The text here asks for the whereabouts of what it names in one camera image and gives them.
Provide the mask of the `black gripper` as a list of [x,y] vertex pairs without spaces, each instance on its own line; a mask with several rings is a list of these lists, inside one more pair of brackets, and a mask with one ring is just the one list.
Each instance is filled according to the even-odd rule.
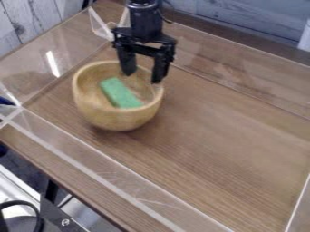
[[128,25],[112,29],[113,47],[122,73],[136,72],[136,54],[153,58],[151,82],[160,83],[175,58],[176,40],[163,32],[160,2],[127,2]]

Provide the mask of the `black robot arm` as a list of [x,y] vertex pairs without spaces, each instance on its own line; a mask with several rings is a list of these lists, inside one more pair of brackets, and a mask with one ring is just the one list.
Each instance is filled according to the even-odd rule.
[[161,30],[161,0],[125,0],[125,9],[129,25],[110,30],[122,73],[129,76],[136,72],[136,55],[141,54],[153,59],[151,82],[160,83],[175,60],[176,46],[173,37]]

